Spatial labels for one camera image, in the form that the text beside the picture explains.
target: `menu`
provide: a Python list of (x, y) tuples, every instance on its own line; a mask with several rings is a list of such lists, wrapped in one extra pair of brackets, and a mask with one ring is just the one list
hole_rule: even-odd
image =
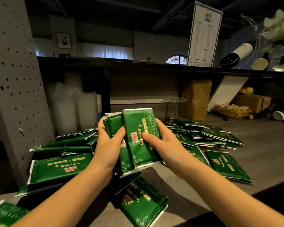
[(222, 14), (222, 11), (195, 2), (187, 58), (188, 66), (212, 66)]

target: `picture frame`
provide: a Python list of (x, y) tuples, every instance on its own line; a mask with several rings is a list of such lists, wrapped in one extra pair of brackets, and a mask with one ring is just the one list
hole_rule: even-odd
[(63, 49), (71, 49), (71, 35), (66, 33), (56, 33), (58, 47)]

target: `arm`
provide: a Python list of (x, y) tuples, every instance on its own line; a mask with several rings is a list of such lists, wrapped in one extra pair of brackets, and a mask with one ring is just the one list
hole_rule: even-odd
[(167, 166), (187, 181), (227, 227), (284, 227), (284, 216), (248, 195), (186, 151), (157, 119), (162, 140), (143, 133)]
[(110, 139), (100, 120), (95, 155), (88, 167), (12, 227), (72, 227), (110, 182), (125, 135), (122, 127)]

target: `curtain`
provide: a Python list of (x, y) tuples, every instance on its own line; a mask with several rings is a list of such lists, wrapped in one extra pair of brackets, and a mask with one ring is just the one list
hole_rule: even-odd
[(83, 42), (77, 42), (77, 47), (78, 55), (82, 57), (133, 59), (133, 48)]
[(51, 39), (33, 38), (37, 57), (53, 57), (53, 41)]

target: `ceiling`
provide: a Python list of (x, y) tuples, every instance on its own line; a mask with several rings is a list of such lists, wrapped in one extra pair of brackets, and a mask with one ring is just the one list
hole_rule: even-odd
[[(157, 34), (190, 37), (196, 0), (25, 0), (29, 15), (59, 14), (76, 21)], [(261, 22), (284, 10), (280, 0), (197, 0), (223, 11), (219, 38), (229, 38), (246, 23)]]

